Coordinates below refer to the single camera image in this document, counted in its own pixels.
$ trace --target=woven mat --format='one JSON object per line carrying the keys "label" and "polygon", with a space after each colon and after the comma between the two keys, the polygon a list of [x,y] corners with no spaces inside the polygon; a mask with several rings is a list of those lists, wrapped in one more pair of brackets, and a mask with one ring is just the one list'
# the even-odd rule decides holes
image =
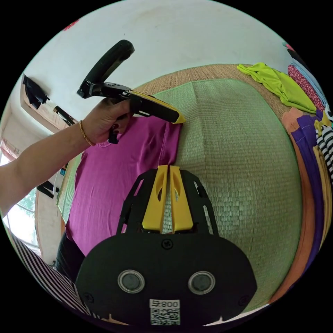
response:
{"label": "woven mat", "polygon": [[[221,76],[237,80],[184,84]],[[212,201],[220,236],[239,246],[251,261],[258,291],[245,312],[265,305],[288,273],[301,227],[297,160],[274,115],[281,118],[289,107],[236,65],[183,70],[138,90],[184,114],[187,122],[175,165],[199,176]],[[170,231],[168,197],[163,232]]]}
{"label": "woven mat", "polygon": [[207,79],[236,79],[248,83],[264,98],[277,117],[281,120],[282,115],[290,110],[289,106],[283,105],[280,99],[268,91],[261,83],[255,82],[250,76],[243,74],[237,69],[237,65],[217,64],[194,68],[188,68],[163,75],[150,82],[147,82],[135,90],[144,94],[154,95],[163,90],[178,87],[191,81]]}
{"label": "woven mat", "polygon": [[66,173],[57,197],[57,206],[61,212],[62,219],[65,223],[67,223],[68,221],[69,212],[73,203],[75,190],[75,175],[76,170],[81,162],[81,155],[82,154],[79,154],[68,162]]}

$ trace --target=screw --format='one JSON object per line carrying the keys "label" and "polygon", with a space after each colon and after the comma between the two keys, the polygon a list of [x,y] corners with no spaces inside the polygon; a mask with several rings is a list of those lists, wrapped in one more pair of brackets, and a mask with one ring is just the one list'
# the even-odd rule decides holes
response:
{"label": "screw", "polygon": [[248,295],[245,295],[239,299],[238,305],[244,306],[244,305],[248,304],[249,301],[250,301],[250,297]]}
{"label": "screw", "polygon": [[173,242],[171,239],[163,239],[161,245],[162,245],[163,249],[170,250],[173,247]]}
{"label": "screw", "polygon": [[93,295],[89,294],[88,292],[85,292],[83,294],[84,298],[86,299],[87,302],[89,303],[93,303],[94,302],[94,298]]}

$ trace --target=pink patterned cloth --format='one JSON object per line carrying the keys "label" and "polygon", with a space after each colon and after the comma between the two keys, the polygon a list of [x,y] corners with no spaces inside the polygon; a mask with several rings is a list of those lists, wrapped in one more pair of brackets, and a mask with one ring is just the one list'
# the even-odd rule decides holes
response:
{"label": "pink patterned cloth", "polygon": [[117,145],[105,142],[82,154],[66,234],[85,256],[115,235],[123,202],[137,177],[175,162],[181,127],[156,117],[132,117]]}
{"label": "pink patterned cloth", "polygon": [[322,104],[317,93],[311,86],[311,83],[299,72],[299,70],[295,66],[288,66],[288,75],[303,89],[303,91],[310,98],[315,107],[318,110],[324,112],[325,106]]}

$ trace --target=black pants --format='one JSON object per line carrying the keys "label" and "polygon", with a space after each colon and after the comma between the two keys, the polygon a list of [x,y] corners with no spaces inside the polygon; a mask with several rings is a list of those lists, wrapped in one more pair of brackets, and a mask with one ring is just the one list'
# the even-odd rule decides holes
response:
{"label": "black pants", "polygon": [[77,274],[85,256],[78,246],[63,233],[54,268],[68,277],[72,282],[76,281]]}

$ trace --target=window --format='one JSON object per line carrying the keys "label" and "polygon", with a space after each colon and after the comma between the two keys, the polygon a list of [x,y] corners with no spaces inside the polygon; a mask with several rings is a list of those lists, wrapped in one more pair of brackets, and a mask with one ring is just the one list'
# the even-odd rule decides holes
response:
{"label": "window", "polygon": [[[0,165],[7,163],[9,160],[0,151]],[[26,246],[40,255],[35,227],[35,201],[36,189],[34,188],[8,212],[3,222]]]}

